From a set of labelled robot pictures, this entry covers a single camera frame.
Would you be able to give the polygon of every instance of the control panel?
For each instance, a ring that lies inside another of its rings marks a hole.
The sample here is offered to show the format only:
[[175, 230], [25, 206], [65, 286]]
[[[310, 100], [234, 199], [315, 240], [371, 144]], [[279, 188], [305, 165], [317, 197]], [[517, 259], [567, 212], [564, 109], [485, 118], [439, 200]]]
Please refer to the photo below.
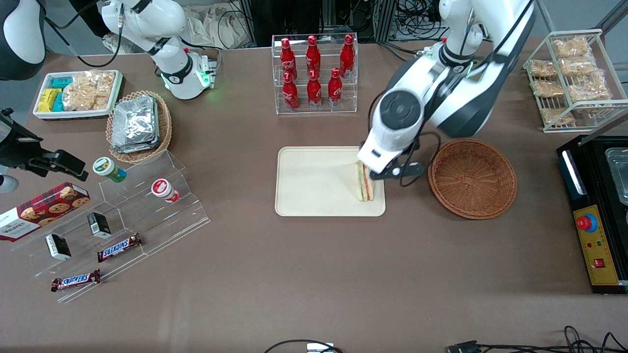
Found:
[[585, 256], [589, 279], [594, 286], [618, 285], [615, 264], [610, 255], [609, 243], [602, 227], [597, 205], [573, 213], [578, 228], [578, 237]]

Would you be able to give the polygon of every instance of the wicker basket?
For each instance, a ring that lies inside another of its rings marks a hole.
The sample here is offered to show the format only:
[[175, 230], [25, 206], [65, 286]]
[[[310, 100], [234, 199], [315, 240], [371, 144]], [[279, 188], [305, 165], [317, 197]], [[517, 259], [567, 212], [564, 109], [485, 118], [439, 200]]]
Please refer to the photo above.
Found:
[[[146, 158], [150, 158], [156, 155], [164, 149], [167, 149], [168, 145], [170, 144], [170, 139], [172, 138], [172, 120], [170, 119], [170, 111], [166, 106], [166, 102], [163, 101], [163, 98], [161, 98], [157, 93], [141, 90], [139, 92], [133, 92], [129, 95], [124, 96], [120, 101], [135, 99], [144, 94], [150, 95], [157, 101], [157, 114], [159, 117], [159, 132], [161, 136], [161, 144], [155, 149], [146, 149], [144, 151], [131, 153], [118, 153], [110, 148], [109, 152], [111, 153], [111, 155], [119, 161], [136, 164], [145, 160]], [[111, 136], [113, 135], [113, 119], [114, 112], [111, 111], [109, 112], [109, 117], [107, 118], [106, 131], [107, 141], [109, 142], [109, 144], [111, 144]]]
[[476, 139], [445, 144], [429, 169], [436, 198], [468, 219], [490, 219], [504, 213], [517, 194], [517, 177], [504, 155]]

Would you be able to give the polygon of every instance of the snickers bar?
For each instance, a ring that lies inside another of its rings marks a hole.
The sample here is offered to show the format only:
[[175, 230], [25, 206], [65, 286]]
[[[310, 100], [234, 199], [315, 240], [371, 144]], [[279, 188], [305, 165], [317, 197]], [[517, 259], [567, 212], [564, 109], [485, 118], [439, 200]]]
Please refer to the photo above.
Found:
[[120, 253], [130, 248], [131, 246], [140, 245], [140, 244], [142, 244], [142, 239], [139, 238], [138, 234], [135, 234], [134, 236], [129, 237], [112, 247], [108, 247], [107, 249], [104, 249], [103, 251], [97, 252], [96, 255], [98, 255], [98, 262], [101, 263], [105, 261], [106, 259], [109, 259], [113, 255], [116, 255], [117, 253]]
[[52, 281], [51, 291], [63, 290], [69, 287], [76, 287], [86, 285], [91, 282], [100, 283], [100, 269], [97, 268], [92, 273], [81, 274], [80, 276], [68, 277], [68, 278], [55, 278]]

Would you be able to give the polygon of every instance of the yellow panel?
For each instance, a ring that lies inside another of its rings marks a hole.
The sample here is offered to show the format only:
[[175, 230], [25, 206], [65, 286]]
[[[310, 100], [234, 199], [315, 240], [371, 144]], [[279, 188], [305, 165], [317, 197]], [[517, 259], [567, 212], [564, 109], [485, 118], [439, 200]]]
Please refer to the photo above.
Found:
[[[615, 272], [615, 264], [610, 255], [609, 242], [606, 240], [606, 234], [602, 227], [597, 205], [577, 210], [573, 213], [573, 218], [577, 220], [578, 217], [585, 214], [592, 214], [597, 219], [597, 229], [592, 233], [587, 233], [576, 226], [578, 229], [578, 237], [580, 237], [582, 253], [585, 255], [585, 262], [587, 263], [591, 284], [594, 286], [618, 285], [619, 281], [617, 279], [617, 272]], [[605, 267], [596, 268], [594, 265], [594, 260], [596, 259], [603, 259]]]

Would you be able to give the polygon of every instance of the foil-wrapped item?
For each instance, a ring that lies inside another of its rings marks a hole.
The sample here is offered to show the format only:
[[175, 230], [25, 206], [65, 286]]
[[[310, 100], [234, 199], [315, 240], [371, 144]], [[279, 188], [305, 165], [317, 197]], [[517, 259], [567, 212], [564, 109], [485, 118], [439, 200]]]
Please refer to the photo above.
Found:
[[160, 141], [157, 102], [153, 97], [141, 95], [116, 104], [111, 148], [118, 153], [131, 153], [155, 148]]

